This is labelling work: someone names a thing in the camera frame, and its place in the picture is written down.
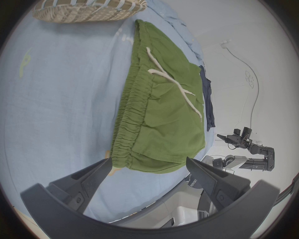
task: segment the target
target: woven basket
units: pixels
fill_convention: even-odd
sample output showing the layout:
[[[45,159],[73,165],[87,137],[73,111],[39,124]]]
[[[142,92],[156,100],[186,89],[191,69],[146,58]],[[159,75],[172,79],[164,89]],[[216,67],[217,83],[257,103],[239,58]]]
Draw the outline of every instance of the woven basket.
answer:
[[[116,21],[146,7],[144,0],[44,0],[34,7],[33,17],[56,23]]]

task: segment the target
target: robotic arm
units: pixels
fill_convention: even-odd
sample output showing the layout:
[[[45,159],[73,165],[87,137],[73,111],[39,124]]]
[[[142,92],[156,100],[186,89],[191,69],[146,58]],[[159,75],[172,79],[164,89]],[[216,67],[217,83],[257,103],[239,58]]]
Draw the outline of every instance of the robotic arm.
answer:
[[[250,170],[263,170],[263,171],[272,171],[274,168],[274,161],[275,161],[275,153],[274,149],[271,147],[265,147],[263,145],[257,145],[252,143],[252,140],[250,139],[252,129],[244,127],[242,134],[241,130],[234,129],[233,135],[227,135],[223,136],[220,134],[217,134],[217,137],[224,140],[227,144],[232,144],[235,146],[235,148],[246,148],[251,154],[261,154],[264,155],[264,159],[254,159],[249,158],[247,159],[239,168],[245,168]],[[232,163],[236,157],[240,156],[232,156],[229,155],[224,159],[222,167],[228,166],[230,163]]]

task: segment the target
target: green fabric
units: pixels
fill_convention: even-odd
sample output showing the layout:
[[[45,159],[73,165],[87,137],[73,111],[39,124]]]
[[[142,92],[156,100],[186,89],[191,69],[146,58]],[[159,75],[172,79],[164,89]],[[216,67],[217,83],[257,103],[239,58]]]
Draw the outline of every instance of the green fabric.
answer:
[[[205,147],[204,100],[200,68],[188,62],[183,52],[149,22],[135,22],[132,64],[126,79],[113,133],[111,157],[114,167],[152,173],[173,172]],[[146,47],[162,68],[195,96],[189,100],[178,86],[162,76]]]

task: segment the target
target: navy cloth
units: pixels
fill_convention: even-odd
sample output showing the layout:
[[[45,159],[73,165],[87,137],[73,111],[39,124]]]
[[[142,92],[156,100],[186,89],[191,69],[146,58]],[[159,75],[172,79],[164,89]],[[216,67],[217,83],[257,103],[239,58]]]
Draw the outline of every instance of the navy cloth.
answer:
[[[207,131],[209,131],[210,128],[215,127],[215,118],[213,114],[213,105],[211,101],[211,94],[212,94],[211,81],[205,77],[204,67],[201,65],[200,68],[201,68],[200,77],[202,78],[202,91],[204,94],[205,106],[206,106]]]

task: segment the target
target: bed surface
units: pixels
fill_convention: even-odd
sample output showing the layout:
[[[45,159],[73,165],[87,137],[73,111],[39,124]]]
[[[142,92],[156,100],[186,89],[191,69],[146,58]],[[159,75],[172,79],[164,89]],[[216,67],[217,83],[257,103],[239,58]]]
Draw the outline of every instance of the bed surface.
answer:
[[[165,20],[171,9],[163,4],[160,15],[153,10],[160,3],[149,1],[144,12],[117,22],[52,24],[29,13],[12,34],[0,58],[0,182],[23,213],[29,215],[20,192],[87,167],[110,149],[136,19],[153,23],[191,63],[203,64],[199,45],[188,42],[179,20]],[[205,138],[196,159],[212,146],[213,129]],[[169,174],[123,168],[107,176],[84,214],[104,222],[120,219],[156,201],[187,174],[186,167]]]

